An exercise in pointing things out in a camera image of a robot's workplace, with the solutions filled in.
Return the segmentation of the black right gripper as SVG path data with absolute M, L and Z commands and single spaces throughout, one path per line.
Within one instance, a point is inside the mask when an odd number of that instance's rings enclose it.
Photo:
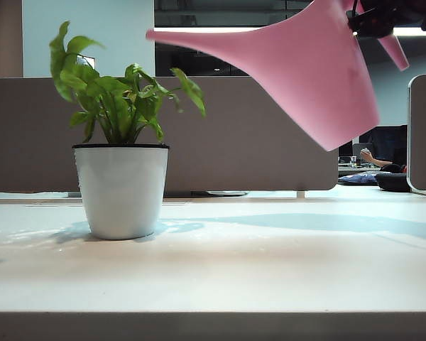
M 426 0 L 362 1 L 365 12 L 347 11 L 348 25 L 358 37 L 383 38 L 395 26 L 426 31 Z

